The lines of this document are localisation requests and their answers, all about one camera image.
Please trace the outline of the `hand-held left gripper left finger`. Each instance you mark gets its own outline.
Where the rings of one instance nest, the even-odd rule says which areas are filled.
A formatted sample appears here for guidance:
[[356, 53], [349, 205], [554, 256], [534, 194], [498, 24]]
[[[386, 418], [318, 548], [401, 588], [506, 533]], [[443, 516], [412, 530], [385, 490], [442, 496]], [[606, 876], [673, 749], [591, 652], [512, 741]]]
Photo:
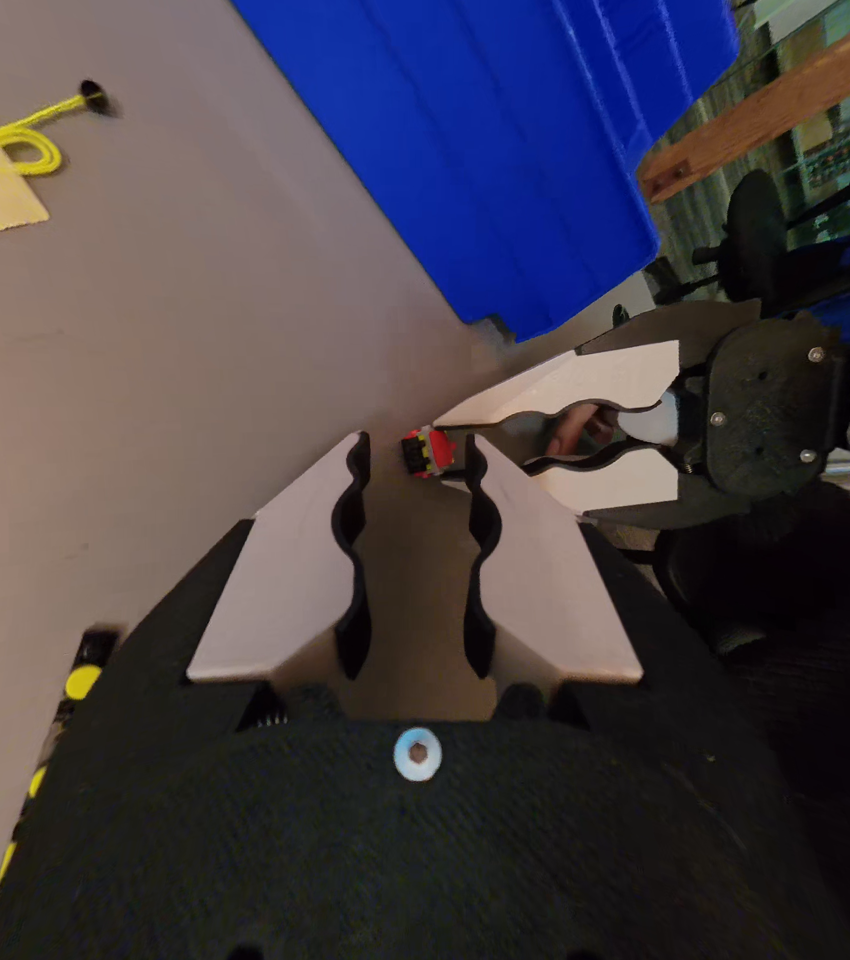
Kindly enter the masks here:
[[256, 512], [187, 668], [192, 683], [349, 683], [372, 637], [361, 558], [370, 437], [346, 436]]

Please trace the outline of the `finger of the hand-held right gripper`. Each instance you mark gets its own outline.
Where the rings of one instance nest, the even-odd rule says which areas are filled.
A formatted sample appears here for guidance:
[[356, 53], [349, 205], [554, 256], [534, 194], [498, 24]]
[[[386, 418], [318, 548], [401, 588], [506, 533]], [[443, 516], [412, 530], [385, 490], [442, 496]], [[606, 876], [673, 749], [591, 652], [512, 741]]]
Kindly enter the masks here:
[[653, 408], [684, 370], [760, 318], [758, 299], [681, 301], [630, 318], [569, 351], [478, 392], [436, 417], [438, 428], [495, 426], [515, 416], [557, 416], [583, 403], [623, 412]]
[[751, 501], [718, 486], [700, 452], [622, 440], [583, 457], [536, 457], [523, 471], [580, 520], [668, 531], [749, 514]]

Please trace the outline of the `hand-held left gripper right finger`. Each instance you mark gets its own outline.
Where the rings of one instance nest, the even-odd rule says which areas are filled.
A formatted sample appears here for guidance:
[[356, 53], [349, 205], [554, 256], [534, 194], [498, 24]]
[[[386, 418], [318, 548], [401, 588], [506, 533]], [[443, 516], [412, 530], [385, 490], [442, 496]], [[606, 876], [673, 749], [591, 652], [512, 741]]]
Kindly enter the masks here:
[[634, 686], [643, 667], [574, 515], [489, 440], [470, 435], [465, 484], [478, 546], [464, 652], [498, 686]]

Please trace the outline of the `red yellow lego assembly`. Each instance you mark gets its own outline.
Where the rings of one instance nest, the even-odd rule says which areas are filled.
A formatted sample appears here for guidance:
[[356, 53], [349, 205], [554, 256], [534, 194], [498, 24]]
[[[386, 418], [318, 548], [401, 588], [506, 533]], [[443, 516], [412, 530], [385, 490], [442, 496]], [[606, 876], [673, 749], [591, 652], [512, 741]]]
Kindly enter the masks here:
[[418, 478], [439, 477], [455, 463], [456, 444], [448, 434], [433, 426], [413, 430], [400, 440], [407, 473]]

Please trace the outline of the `black yellow lego spider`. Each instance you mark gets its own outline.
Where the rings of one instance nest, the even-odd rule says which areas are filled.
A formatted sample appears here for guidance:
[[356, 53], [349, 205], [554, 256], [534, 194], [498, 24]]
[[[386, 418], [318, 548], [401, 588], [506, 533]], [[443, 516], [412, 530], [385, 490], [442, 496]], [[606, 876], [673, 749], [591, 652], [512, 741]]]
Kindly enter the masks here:
[[13, 828], [0, 865], [0, 882], [5, 877], [13, 855], [19, 846], [23, 821], [41, 788], [50, 759], [60, 742], [79, 704], [94, 688], [103, 670], [122, 639], [122, 630], [114, 625], [93, 625], [82, 634], [81, 641], [64, 681], [62, 693], [46, 739], [39, 751], [35, 770], [26, 789], [23, 806]]

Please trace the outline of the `person's right hand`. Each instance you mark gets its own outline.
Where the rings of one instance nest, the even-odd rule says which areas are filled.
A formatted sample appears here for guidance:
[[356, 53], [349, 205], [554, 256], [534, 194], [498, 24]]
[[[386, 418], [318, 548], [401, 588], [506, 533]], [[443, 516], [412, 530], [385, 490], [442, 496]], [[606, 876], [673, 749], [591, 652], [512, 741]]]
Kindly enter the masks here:
[[618, 427], [618, 415], [618, 411], [599, 404], [575, 405], [563, 413], [553, 427], [546, 455], [574, 455], [585, 436], [598, 447], [610, 444]]

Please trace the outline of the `person's black knit sweater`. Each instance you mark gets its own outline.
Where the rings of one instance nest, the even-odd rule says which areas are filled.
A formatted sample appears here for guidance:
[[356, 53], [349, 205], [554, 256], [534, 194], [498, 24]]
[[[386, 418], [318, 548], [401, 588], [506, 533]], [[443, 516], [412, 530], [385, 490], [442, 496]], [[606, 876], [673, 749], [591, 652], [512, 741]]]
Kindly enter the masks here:
[[850, 493], [663, 531], [652, 570], [742, 691], [850, 922]]

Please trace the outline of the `blue plastic bin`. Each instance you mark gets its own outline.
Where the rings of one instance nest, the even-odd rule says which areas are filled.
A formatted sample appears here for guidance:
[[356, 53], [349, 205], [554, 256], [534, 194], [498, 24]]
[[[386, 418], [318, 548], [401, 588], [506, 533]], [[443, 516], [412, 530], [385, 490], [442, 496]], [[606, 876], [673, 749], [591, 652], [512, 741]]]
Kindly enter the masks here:
[[234, 7], [457, 317], [518, 342], [655, 258], [638, 168], [739, 53], [722, 1]]

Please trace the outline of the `wooden post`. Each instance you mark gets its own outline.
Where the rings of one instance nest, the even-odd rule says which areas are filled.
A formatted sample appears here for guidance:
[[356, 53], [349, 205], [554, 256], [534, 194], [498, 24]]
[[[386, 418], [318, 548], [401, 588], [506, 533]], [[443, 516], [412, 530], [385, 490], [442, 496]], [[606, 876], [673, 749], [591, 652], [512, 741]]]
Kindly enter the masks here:
[[850, 33], [647, 156], [639, 185], [653, 207], [850, 97]]

